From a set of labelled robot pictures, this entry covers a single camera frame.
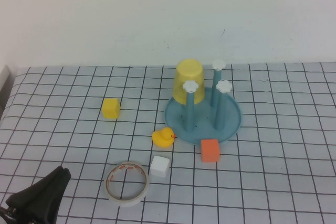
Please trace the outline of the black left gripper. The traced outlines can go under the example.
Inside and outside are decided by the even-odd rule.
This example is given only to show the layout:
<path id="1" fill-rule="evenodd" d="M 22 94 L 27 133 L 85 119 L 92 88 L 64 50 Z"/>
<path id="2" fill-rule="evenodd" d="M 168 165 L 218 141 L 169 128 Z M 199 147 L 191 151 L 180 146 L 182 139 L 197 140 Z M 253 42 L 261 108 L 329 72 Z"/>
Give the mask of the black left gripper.
<path id="1" fill-rule="evenodd" d="M 69 169 L 58 166 L 39 182 L 12 194 L 6 200 L 8 208 L 0 207 L 3 223 L 56 223 L 70 179 Z"/>

